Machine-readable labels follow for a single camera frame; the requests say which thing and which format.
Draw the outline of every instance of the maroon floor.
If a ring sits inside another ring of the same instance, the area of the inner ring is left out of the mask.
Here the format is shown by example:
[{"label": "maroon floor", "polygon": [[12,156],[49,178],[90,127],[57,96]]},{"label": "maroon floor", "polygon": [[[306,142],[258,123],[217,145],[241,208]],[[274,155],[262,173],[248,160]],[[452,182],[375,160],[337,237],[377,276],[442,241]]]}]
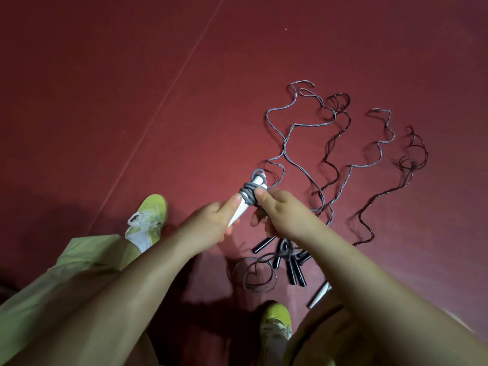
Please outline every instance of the maroon floor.
[{"label": "maroon floor", "polygon": [[[360,249],[488,339],[487,10],[486,0],[4,1],[0,278],[23,287],[71,237],[123,233],[148,194],[166,196],[176,226],[234,193],[280,150],[265,110],[309,79],[324,97],[352,97],[334,163],[366,161],[382,136],[363,115],[373,107],[392,110],[398,135],[411,124],[424,138],[428,165],[364,214],[377,238]],[[301,100],[272,118],[281,129],[317,123],[316,109]],[[319,163],[336,130],[297,129],[290,141],[321,184],[333,175]],[[390,160],[404,144],[399,136],[381,164],[354,170],[333,225],[349,240],[348,218],[398,183]],[[288,168],[283,188],[308,203],[299,171]],[[296,325],[306,314],[324,279],[313,262],[306,288],[284,272],[266,295],[229,283],[228,267],[264,236],[249,217],[164,302],[152,333],[168,363],[247,364],[260,303],[283,301]]]}]

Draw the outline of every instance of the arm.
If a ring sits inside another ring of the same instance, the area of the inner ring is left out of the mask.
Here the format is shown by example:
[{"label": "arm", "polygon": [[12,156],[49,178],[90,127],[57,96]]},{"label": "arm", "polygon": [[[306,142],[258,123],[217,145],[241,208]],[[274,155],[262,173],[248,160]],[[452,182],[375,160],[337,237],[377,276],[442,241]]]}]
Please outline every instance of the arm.
[{"label": "arm", "polygon": [[211,203],[129,264],[82,308],[28,345],[14,365],[122,365],[188,260],[232,231],[240,195]]},{"label": "arm", "polygon": [[[485,365],[488,350],[471,331],[419,297],[354,248],[291,194],[256,189],[266,232],[308,250],[357,323],[400,365]],[[259,213],[251,224],[257,225]]]}]

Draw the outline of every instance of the left hand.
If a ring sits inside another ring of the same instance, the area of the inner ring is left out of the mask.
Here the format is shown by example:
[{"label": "left hand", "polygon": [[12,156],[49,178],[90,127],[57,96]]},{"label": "left hand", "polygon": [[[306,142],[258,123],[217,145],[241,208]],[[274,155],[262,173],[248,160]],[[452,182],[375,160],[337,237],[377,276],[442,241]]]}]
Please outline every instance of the left hand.
[{"label": "left hand", "polygon": [[222,242],[232,233],[229,222],[241,203],[241,194],[235,194],[225,203],[210,203],[194,211],[180,226],[175,235],[188,247],[192,256]]}]

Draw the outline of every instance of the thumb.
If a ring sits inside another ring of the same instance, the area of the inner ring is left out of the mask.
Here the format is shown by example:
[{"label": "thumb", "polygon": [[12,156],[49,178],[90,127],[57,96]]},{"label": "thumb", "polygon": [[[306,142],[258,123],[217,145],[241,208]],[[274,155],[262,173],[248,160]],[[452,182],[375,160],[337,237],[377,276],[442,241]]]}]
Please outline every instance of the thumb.
[{"label": "thumb", "polygon": [[225,202],[222,207],[220,207],[218,213],[224,218],[226,221],[230,221],[234,213],[236,212],[237,208],[241,204],[242,196],[241,194],[237,193],[232,195],[227,202]]},{"label": "thumb", "polygon": [[263,207],[268,215],[274,212],[277,201],[266,190],[262,187],[256,187],[254,196],[256,197],[258,204]]}]

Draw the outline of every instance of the shoe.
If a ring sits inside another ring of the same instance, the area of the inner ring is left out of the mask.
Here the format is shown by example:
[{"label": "shoe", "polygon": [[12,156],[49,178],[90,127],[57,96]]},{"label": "shoe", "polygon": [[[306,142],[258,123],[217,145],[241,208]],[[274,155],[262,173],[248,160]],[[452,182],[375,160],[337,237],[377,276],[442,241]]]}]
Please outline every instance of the shoe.
[{"label": "shoe", "polygon": [[167,202],[158,194],[148,196],[136,213],[127,221],[125,238],[134,243],[141,253],[161,238],[162,226],[167,218]]},{"label": "shoe", "polygon": [[263,366],[265,364],[268,341],[275,338],[285,338],[288,340],[293,335],[291,317],[288,309],[281,303],[272,303],[261,317],[259,333],[261,336],[261,351],[257,365]]}]

